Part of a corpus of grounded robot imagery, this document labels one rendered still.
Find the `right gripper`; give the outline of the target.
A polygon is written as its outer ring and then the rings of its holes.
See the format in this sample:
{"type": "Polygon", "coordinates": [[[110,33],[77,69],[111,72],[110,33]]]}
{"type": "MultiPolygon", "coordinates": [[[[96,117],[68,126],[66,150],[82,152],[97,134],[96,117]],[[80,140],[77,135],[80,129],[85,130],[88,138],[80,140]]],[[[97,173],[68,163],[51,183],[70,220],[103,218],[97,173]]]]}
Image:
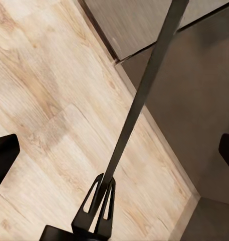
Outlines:
{"type": "Polygon", "coordinates": [[[102,204],[102,208],[98,217],[98,221],[94,230],[94,233],[87,231],[87,226],[91,218],[91,213],[96,201],[96,197],[102,183],[104,177],[104,173],[97,176],[94,180],[90,190],[84,199],[77,215],[75,216],[74,220],[72,221],[72,230],[73,233],[69,231],[51,226],[46,225],[41,235],[40,241],[87,241],[89,239],[96,239],[97,241],[107,241],[112,235],[112,222],[113,222],[113,211],[114,211],[114,200],[115,200],[115,188],[116,188],[116,181],[114,178],[111,179],[106,195],[104,197],[104,201],[102,204]],[[93,196],[89,212],[85,213],[83,207],[90,196],[91,191],[93,190],[95,184],[98,182],[95,194],[93,196]],[[108,211],[108,219],[104,219],[105,208],[107,206],[108,197],[111,191],[111,198],[110,198],[110,206],[108,211]]]}

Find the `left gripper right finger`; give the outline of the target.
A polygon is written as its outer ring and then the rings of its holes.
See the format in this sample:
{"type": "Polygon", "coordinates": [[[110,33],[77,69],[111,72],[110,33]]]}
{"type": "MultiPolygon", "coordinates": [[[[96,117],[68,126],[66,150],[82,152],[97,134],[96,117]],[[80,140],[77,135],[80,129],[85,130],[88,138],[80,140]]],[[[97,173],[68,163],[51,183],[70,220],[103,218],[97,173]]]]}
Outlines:
{"type": "Polygon", "coordinates": [[[229,134],[222,135],[218,151],[229,166],[229,134]]]}

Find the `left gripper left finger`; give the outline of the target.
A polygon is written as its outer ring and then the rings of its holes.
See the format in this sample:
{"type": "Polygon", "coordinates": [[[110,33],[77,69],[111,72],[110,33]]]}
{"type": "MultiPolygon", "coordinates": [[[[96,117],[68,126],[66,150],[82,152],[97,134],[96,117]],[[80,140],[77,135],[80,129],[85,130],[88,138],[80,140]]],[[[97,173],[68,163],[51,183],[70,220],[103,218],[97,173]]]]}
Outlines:
{"type": "Polygon", "coordinates": [[[0,137],[0,185],[19,153],[20,145],[16,134],[0,137]]]}

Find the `poster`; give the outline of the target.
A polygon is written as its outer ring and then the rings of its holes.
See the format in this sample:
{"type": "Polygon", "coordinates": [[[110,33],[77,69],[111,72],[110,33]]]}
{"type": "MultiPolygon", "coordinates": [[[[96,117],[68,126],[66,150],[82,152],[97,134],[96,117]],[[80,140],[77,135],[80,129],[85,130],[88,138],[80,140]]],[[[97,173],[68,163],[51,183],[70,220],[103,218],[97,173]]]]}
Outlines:
{"type": "Polygon", "coordinates": [[[129,137],[134,129],[137,119],[141,113],[141,110],[146,102],[152,85],[155,81],[159,68],[164,60],[164,57],[168,51],[171,41],[177,31],[178,25],[182,19],[189,0],[172,0],[166,19],[159,33],[157,43],[154,50],[150,56],[148,65],[144,72],[143,78],[136,96],[133,100],[132,106],[130,108],[129,114],[127,116],[126,122],[124,124],[123,130],[121,131],[120,137],[116,144],[115,150],[110,159],[110,163],[107,167],[106,173],[103,177],[102,183],[100,185],[96,201],[91,213],[91,218],[87,226],[87,231],[89,231],[94,217],[98,211],[104,194],[107,191],[107,187],[113,178],[113,174],[122,156],[122,153],[126,147],[129,137]]]}

